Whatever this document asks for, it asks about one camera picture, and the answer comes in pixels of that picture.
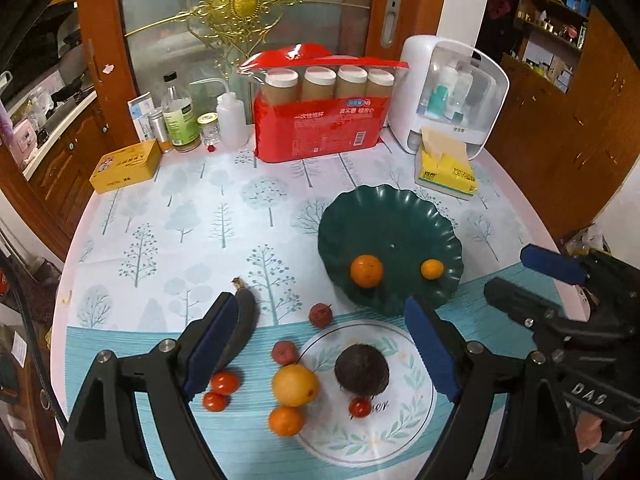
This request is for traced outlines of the person's right hand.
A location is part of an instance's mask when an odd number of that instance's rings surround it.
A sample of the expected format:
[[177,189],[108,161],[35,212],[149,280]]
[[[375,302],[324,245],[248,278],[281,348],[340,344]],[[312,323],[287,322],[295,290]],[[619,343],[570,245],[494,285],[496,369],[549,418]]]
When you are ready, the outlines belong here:
[[581,412],[578,415],[575,427],[576,439],[579,452],[596,448],[602,438],[602,419],[588,412]]

